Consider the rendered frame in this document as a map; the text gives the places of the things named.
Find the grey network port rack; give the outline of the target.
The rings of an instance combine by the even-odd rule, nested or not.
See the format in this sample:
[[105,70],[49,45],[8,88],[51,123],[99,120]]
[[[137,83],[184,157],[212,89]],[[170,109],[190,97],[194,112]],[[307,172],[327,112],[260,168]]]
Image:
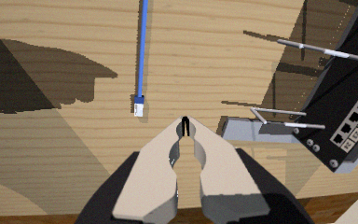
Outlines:
[[[358,164],[358,7],[334,50],[282,39],[277,43],[331,57],[300,112],[251,107],[262,122],[227,117],[221,137],[302,144],[334,174],[349,174]],[[297,117],[294,122],[264,120],[256,111]]]

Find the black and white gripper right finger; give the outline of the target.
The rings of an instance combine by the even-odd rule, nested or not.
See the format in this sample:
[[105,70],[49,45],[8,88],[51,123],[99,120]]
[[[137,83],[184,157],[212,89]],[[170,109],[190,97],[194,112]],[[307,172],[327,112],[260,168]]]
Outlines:
[[201,164],[200,203],[213,224],[315,224],[270,172],[191,116],[186,131]]

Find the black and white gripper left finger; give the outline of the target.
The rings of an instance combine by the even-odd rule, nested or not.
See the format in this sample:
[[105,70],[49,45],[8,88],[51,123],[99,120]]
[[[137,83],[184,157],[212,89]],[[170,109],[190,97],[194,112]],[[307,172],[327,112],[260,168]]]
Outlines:
[[[167,224],[177,214],[179,141],[186,117],[180,116],[132,154],[86,203],[75,224]],[[179,137],[179,141],[178,141]]]

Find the white and blue network cable plug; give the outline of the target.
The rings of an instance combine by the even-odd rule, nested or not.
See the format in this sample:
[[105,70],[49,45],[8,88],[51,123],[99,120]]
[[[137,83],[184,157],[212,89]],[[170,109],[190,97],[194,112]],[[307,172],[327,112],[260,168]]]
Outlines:
[[142,97],[138,97],[138,95],[135,95],[134,97],[134,103],[135,103],[135,109],[134,109],[134,116],[143,116],[143,107],[144,107],[144,101],[145,97],[142,95]]

